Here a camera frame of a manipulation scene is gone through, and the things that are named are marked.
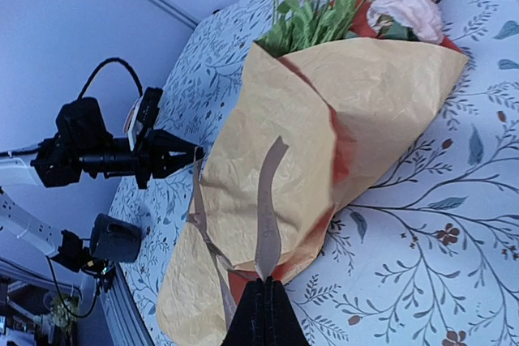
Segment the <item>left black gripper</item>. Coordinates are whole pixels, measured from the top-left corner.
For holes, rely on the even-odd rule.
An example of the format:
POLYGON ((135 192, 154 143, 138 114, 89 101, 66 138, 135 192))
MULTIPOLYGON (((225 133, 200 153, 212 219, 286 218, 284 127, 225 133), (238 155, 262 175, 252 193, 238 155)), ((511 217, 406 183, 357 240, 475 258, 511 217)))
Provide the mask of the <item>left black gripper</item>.
POLYGON ((60 187, 77 183, 83 173, 96 178, 132 176, 140 189, 148 187, 150 179, 168 176, 202 160, 205 150, 180 139, 165 130, 150 130, 135 150, 126 138, 89 143, 85 147, 67 143, 62 136, 45 140, 30 165, 45 187, 60 187))

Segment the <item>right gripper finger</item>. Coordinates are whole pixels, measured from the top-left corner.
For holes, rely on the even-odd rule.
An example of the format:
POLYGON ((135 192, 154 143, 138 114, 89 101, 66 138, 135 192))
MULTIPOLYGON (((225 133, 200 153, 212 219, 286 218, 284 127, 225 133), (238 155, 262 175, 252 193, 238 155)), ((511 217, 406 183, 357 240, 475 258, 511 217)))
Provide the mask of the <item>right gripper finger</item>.
POLYGON ((307 346, 283 284, 269 276, 247 283, 222 346, 307 346))

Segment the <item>tan raffia ribbon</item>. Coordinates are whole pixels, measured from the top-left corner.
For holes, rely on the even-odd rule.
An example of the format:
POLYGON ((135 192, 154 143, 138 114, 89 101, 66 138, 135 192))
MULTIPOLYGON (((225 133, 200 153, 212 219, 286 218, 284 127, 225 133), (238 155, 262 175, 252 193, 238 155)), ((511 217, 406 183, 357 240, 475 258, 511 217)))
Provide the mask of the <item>tan raffia ribbon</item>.
MULTIPOLYGON (((272 182, 277 167, 289 146, 281 137, 277 138, 265 156, 259 173, 257 194, 257 238, 255 248, 255 270, 262 281, 271 276, 281 257, 281 235, 277 216, 272 203, 272 182)), ((193 164, 193 199, 195 212, 189 215, 189 229, 194 241, 175 250, 176 255, 186 254, 192 276, 208 276, 220 289, 222 317, 228 327, 235 315, 237 304, 231 294, 226 277, 221 269, 237 273, 228 258, 216 247, 207 233, 207 216, 199 184, 201 162, 193 164)))

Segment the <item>yellow wrapping paper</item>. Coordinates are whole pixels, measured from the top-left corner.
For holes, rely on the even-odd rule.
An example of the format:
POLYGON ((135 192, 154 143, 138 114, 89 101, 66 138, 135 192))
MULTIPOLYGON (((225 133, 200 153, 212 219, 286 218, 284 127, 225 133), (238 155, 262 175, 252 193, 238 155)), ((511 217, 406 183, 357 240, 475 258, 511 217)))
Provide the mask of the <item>yellow wrapping paper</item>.
POLYGON ((332 217, 425 131, 466 61, 451 43, 357 37, 280 58, 253 44, 238 103, 195 171, 160 329, 177 345, 218 345, 248 278, 304 271, 332 217))

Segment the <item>orange wrapping paper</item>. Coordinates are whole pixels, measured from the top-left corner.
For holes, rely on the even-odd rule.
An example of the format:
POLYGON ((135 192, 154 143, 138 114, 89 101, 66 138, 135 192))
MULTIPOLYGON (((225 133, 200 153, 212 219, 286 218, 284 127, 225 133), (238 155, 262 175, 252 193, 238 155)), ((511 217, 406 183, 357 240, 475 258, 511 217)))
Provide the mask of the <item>orange wrapping paper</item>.
POLYGON ((268 150, 289 146, 272 182, 281 257, 272 274, 286 283, 324 244, 332 217, 381 178, 435 118, 466 56, 448 38, 436 45, 377 34, 368 4, 345 39, 274 58, 256 43, 222 137, 237 149, 237 183, 259 185, 268 150))

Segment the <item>pink rose fake stem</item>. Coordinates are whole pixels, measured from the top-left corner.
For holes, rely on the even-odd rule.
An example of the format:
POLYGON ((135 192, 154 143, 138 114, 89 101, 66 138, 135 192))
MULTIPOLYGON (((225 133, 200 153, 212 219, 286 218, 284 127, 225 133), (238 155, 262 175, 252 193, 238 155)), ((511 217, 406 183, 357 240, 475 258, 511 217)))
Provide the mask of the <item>pink rose fake stem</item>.
POLYGON ((374 32, 393 21, 410 29, 419 41, 438 45, 444 40, 441 12, 433 0, 367 1, 367 24, 374 32))

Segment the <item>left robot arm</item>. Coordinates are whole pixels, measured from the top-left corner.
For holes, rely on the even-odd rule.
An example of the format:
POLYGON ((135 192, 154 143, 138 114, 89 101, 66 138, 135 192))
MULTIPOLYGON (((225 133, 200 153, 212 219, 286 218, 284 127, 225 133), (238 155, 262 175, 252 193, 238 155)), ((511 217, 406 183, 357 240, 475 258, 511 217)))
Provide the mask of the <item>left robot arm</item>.
MULTIPOLYGON (((81 237, 89 237, 97 214, 111 214, 118 179, 83 177, 78 184, 46 189, 32 185, 3 185, 6 193, 38 219, 59 229, 68 229, 81 237)), ((1 233, 1 256, 25 267, 46 263, 45 255, 34 245, 1 233)))

